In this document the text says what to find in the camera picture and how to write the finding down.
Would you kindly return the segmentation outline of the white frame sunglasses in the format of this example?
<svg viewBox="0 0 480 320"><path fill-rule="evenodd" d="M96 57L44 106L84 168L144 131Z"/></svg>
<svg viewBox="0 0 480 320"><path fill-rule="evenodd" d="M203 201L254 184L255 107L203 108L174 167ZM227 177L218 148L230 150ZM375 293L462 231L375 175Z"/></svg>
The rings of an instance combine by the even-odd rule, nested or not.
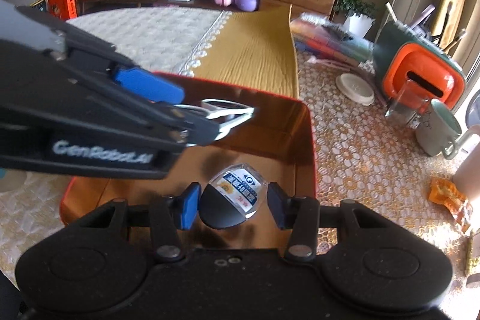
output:
<svg viewBox="0 0 480 320"><path fill-rule="evenodd" d="M176 107L201 115L219 125L215 141L225 138L232 129L249 121L255 108L236 101L208 98L200 101L198 106L178 104Z"/></svg>

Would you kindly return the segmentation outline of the small clear labelled container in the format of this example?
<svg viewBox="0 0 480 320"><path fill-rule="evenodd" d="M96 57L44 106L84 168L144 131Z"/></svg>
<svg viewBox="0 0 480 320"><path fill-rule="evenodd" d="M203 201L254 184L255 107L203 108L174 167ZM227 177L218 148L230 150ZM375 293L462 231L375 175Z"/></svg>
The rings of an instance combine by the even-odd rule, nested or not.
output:
<svg viewBox="0 0 480 320"><path fill-rule="evenodd" d="M215 230L252 218L267 195L268 181L247 163L225 168L209 180L199 200L199 218Z"/></svg>

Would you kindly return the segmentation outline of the cream quilted table mat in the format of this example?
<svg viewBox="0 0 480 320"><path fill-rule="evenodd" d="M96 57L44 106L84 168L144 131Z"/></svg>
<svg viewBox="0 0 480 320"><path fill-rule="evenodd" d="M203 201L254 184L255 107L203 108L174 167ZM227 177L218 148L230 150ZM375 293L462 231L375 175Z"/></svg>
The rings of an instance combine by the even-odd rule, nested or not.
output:
<svg viewBox="0 0 480 320"><path fill-rule="evenodd" d="M189 7L122 8L69 23L112 43L148 71L194 76L232 15ZM21 254L63 227L59 204L70 180L24 171L19 184L1 187L1 272L11 282Z"/></svg>

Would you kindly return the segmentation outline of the red metal storage box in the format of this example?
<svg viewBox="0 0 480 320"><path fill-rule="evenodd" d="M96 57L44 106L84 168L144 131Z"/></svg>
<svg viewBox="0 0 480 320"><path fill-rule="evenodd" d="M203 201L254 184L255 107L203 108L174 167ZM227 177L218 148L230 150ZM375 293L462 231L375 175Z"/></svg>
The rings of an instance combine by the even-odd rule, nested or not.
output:
<svg viewBox="0 0 480 320"><path fill-rule="evenodd" d="M185 91L184 103L217 98L255 109L253 118L209 146L185 149L165 179L103 179L75 177L60 203L60 217L67 224L115 198L129 205L148 205L156 198L180 194L191 182L202 188L222 169L247 163L268 183L276 182L289 196L316 192L315 157L309 109L298 100L253 88L206 79L160 73ZM287 246L291 231L278 228L266 197L252 218L225 230L207 227L199 217L191 230L178 234L187 248L279 249Z"/></svg>

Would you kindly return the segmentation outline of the yellow table runner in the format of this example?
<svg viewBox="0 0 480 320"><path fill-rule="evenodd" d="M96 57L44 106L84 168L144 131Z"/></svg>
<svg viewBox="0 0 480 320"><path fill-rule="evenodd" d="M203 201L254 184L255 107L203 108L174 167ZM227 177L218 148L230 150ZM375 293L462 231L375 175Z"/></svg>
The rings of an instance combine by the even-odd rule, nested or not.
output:
<svg viewBox="0 0 480 320"><path fill-rule="evenodd" d="M298 98L298 63L290 8L227 15L206 55L195 57L194 76Z"/></svg>

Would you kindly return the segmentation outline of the orange shopping bag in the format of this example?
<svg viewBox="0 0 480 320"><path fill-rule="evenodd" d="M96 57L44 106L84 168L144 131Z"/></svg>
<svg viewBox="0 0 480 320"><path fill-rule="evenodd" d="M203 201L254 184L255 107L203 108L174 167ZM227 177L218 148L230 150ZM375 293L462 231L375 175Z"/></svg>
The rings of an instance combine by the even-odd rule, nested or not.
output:
<svg viewBox="0 0 480 320"><path fill-rule="evenodd" d="M77 17L76 0L47 0L49 13L59 19L68 20Z"/></svg>

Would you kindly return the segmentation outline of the white round lid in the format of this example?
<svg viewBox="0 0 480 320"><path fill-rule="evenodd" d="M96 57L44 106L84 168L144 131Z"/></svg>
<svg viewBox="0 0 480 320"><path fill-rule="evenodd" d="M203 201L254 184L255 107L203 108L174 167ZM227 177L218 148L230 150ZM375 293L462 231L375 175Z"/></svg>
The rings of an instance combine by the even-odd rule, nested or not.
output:
<svg viewBox="0 0 480 320"><path fill-rule="evenodd" d="M374 103L374 90L360 76L343 73L335 79L338 90L355 103L370 106Z"/></svg>

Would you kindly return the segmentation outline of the stack of colourful folders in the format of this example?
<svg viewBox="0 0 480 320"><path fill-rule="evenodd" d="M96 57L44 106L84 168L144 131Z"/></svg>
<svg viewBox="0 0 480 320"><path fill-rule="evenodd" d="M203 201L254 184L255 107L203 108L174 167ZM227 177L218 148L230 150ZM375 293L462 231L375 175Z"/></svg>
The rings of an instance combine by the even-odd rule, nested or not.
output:
<svg viewBox="0 0 480 320"><path fill-rule="evenodd" d="M302 13L289 22L289 29L298 49L358 66L372 59L374 44L348 32L328 18Z"/></svg>

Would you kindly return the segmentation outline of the clear drinking glass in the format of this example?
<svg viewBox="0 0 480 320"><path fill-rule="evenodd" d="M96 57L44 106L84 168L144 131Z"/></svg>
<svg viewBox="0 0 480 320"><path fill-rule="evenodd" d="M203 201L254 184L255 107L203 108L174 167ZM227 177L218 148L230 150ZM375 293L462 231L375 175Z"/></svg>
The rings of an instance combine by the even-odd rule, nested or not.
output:
<svg viewBox="0 0 480 320"><path fill-rule="evenodd" d="M408 79L387 107L385 118L396 126L414 128L430 101L429 93Z"/></svg>

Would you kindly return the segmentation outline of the orange snack wrapper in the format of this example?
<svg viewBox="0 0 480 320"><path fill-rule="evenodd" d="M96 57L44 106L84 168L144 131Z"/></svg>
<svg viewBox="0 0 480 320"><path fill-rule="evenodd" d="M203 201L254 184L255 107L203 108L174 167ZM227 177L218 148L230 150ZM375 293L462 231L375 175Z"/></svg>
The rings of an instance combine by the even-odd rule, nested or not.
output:
<svg viewBox="0 0 480 320"><path fill-rule="evenodd" d="M470 200L448 179L433 178L430 185L428 200L445 207L461 233L468 235L471 232L473 216Z"/></svg>

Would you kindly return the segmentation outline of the grey ceramic mug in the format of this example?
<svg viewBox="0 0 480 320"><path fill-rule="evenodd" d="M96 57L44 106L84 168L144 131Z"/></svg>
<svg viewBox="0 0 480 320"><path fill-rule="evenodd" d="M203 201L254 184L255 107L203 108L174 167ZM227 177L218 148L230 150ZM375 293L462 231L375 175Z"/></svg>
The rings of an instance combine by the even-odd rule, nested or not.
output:
<svg viewBox="0 0 480 320"><path fill-rule="evenodd" d="M442 154L447 160L454 159L473 135L479 135L479 125L463 133L454 114L436 98L428 103L415 130L416 141L426 154L431 157Z"/></svg>

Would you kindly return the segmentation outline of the orange and green radio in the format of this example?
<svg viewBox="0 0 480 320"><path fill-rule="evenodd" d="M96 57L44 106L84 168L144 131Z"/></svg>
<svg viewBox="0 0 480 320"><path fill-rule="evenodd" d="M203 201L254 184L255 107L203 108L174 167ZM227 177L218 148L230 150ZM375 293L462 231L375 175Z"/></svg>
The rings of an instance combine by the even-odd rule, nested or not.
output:
<svg viewBox="0 0 480 320"><path fill-rule="evenodd" d="M462 68L400 21L386 23L373 46L375 81L384 96L397 97L411 79L427 97L452 109L465 92Z"/></svg>

